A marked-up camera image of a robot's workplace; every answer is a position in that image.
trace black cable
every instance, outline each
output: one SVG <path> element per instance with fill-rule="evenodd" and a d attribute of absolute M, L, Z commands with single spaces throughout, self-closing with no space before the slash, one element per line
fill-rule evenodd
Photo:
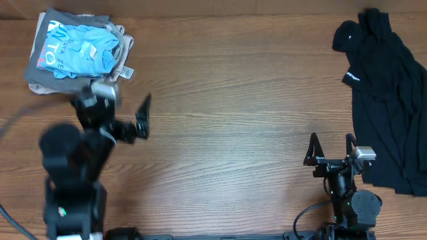
<path fill-rule="evenodd" d="M 327 201 L 324 201 L 324 202 L 321 202 L 321 203 L 318 203 L 318 204 L 312 205 L 311 207 L 308 207 L 308 208 L 304 209 L 300 214 L 298 214 L 298 216 L 296 216 L 296 218 L 295 218 L 295 220 L 294 220 L 294 234 L 295 234 L 295 236 L 296 236 L 296 238 L 297 238 L 298 240 L 303 240 L 303 239 L 301 239 L 301 237 L 298 235 L 298 232 L 296 231 L 296 222 L 298 221 L 298 219 L 299 219 L 299 218 L 300 218 L 304 213 L 306 213 L 306 212 L 308 212 L 308 211 L 310 211 L 310 210 L 312 210 L 312 209 L 315 209 L 316 207 L 321 207 L 321 206 L 326 205 L 326 204 L 331 203 L 331 202 L 332 202 L 332 200 L 327 200 Z"/>
<path fill-rule="evenodd" d="M 19 223 L 17 223 L 13 218 L 6 212 L 5 208 L 0 205 L 0 213 L 1 215 L 12 225 L 14 228 L 18 229 L 18 231 L 24 234 L 31 240 L 37 240 L 30 232 L 28 232 L 25 228 L 23 228 Z"/>
<path fill-rule="evenodd" d="M 331 194 L 328 192 L 328 188 L 326 188 L 326 177 L 323 178 L 323 189 L 325 189 L 325 193 L 331 197 Z"/>
<path fill-rule="evenodd" d="M 45 102 L 41 102 L 37 105 L 31 106 L 31 107 L 24 107 L 21 110 L 19 110 L 14 116 L 12 116 L 10 118 L 10 120 L 8 120 L 6 122 L 6 124 L 4 124 L 4 126 L 0 129 L 0 141 L 3 140 L 3 137 L 6 135 L 6 133 L 10 130 L 10 128 L 12 127 L 12 125 L 20 120 L 20 118 L 22 118 L 22 116 L 28 115 L 30 113 L 33 113 L 35 111 L 38 110 L 42 110 L 48 107 L 52 107 L 55 105 L 58 105 L 59 103 L 63 103 L 64 101 L 60 101 L 60 102 L 51 102 L 50 101 L 45 101 Z M 23 228 L 19 223 L 17 223 L 7 212 L 6 209 L 0 205 L 0 214 L 12 225 L 14 226 L 14 228 L 16 228 L 20 233 L 24 234 L 26 237 L 28 237 L 31 240 L 37 240 L 37 238 L 32 235 L 30 232 L 28 232 L 28 230 L 26 230 L 25 228 Z"/>

